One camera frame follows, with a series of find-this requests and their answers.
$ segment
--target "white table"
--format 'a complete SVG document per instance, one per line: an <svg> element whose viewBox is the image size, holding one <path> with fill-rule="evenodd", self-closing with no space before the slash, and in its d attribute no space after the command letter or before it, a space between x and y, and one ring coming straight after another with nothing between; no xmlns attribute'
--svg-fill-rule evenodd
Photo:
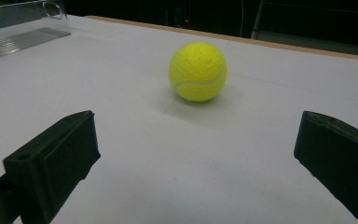
<svg viewBox="0 0 358 224"><path fill-rule="evenodd" d="M95 113L102 157L52 223L358 223L293 156L304 110L358 128L358 60L69 22L72 35L0 58L0 175L58 119ZM169 85L172 54L193 40L227 57L209 103Z"/></svg>

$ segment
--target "clear plastic box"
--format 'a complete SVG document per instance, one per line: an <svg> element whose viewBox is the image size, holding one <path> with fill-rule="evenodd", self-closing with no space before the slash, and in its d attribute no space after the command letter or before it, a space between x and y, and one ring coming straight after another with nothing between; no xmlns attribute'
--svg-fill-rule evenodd
<svg viewBox="0 0 358 224"><path fill-rule="evenodd" d="M0 56L69 34L61 0L0 6Z"/></svg>

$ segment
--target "table edge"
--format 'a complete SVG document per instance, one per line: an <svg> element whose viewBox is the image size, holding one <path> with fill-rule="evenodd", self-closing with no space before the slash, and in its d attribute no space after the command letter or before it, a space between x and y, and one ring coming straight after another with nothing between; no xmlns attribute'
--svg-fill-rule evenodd
<svg viewBox="0 0 358 224"><path fill-rule="evenodd" d="M241 42L241 43L246 43L246 44L264 46L264 47L268 47L268 48L288 49L288 50L294 50L294 51L300 51L300 52L307 52L307 53L313 53L313 54L320 54L320 55L334 56L334 57L340 57L340 58L350 58L350 59L358 60L358 55L339 53L339 52L333 52L333 51L322 50L322 49L309 49L309 48L303 48L303 47L298 47L298 46L272 43L272 42L267 42L267 41L262 41L262 40L254 40L254 39L236 37L236 36L231 36L231 35L219 35L219 34L207 33L207 32L202 32L202 31L181 29L181 28L176 28L176 27L171 27L171 26L156 25L156 24L144 23L144 22L138 22L138 21L124 21L124 20L119 20L119 19L114 19L114 18L107 18L107 17L100 17L100 16L93 16L93 15L85 16L85 18L93 19L93 20L97 20L97 21L110 21L110 22L121 23L121 24L135 25L135 26L147 27L147 28L152 28L152 29L171 31L171 32L176 32L176 33L181 33L181 34L201 35L201 36L225 39L225 40L236 41L236 42Z"/></svg>

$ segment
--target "tennis ball seam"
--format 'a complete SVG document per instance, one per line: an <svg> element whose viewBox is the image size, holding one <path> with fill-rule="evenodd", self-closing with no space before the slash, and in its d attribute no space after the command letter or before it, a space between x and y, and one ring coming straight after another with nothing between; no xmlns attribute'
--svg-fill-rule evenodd
<svg viewBox="0 0 358 224"><path fill-rule="evenodd" d="M212 80L212 81L209 81L209 82L181 82L181 83L178 83L176 84L176 86L174 87L175 89L178 89L182 86L185 86L185 85L201 85L201 86L208 86L208 85L212 85L214 83L216 83L217 81L220 80L220 78L225 74L225 68L222 68L221 71L220 71L220 75L215 79L215 80Z"/></svg>

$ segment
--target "tennis ball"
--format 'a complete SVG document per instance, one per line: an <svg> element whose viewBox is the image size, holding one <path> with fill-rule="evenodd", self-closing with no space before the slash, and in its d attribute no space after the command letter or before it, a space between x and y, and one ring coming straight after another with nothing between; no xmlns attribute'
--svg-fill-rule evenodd
<svg viewBox="0 0 358 224"><path fill-rule="evenodd" d="M189 101L214 98L225 85L227 63L223 53L205 42L190 42L172 56L169 77L172 87Z"/></svg>

